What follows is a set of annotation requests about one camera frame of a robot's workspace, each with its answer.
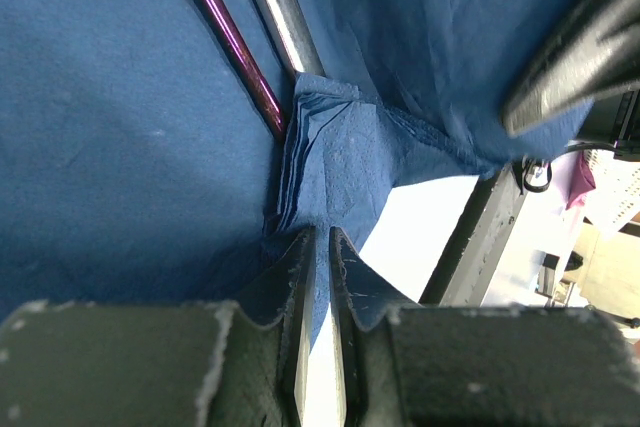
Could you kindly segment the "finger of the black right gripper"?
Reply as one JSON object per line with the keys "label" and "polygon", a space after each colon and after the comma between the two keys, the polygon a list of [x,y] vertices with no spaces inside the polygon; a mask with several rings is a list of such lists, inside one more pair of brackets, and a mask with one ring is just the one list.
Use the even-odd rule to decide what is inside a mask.
{"label": "finger of the black right gripper", "polygon": [[639,88],[639,0],[577,0],[502,106],[517,136],[588,100]]}

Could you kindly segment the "silver table knife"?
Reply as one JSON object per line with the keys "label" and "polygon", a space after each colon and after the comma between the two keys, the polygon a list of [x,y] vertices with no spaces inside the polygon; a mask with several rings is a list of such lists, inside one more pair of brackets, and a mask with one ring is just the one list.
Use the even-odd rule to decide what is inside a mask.
{"label": "silver table knife", "polygon": [[293,78],[300,73],[324,76],[298,0],[254,1],[287,72]]}

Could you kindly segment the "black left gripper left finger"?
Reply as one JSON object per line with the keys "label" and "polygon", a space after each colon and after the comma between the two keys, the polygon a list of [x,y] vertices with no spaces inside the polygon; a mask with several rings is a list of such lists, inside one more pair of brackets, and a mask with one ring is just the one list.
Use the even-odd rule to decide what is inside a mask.
{"label": "black left gripper left finger", "polygon": [[300,426],[311,348],[316,229],[236,298],[215,306],[209,367],[211,426]]}

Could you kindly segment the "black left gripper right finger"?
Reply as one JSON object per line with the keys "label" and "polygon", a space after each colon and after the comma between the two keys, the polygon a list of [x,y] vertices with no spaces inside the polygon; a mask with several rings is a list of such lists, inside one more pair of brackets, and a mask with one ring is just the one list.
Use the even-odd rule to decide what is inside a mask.
{"label": "black left gripper right finger", "polygon": [[390,326],[417,303],[367,265],[339,227],[330,229],[329,269],[343,424],[402,426]]}

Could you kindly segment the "purple metal spoon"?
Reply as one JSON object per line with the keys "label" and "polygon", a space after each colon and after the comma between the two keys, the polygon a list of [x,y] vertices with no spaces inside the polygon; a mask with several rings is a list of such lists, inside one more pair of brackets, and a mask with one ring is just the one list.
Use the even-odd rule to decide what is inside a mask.
{"label": "purple metal spoon", "polygon": [[286,136],[285,113],[254,59],[224,0],[192,0],[222,47],[273,138]]}

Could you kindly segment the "dark blue paper napkin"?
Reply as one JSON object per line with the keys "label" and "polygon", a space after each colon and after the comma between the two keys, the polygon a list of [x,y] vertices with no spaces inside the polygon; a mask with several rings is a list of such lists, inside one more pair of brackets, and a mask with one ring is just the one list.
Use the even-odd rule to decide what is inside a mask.
{"label": "dark blue paper napkin", "polygon": [[299,0],[325,74],[278,146],[193,0],[1,0],[1,312],[232,295],[296,232],[362,247],[395,187],[552,158],[587,107],[513,138],[501,103],[576,0]]}

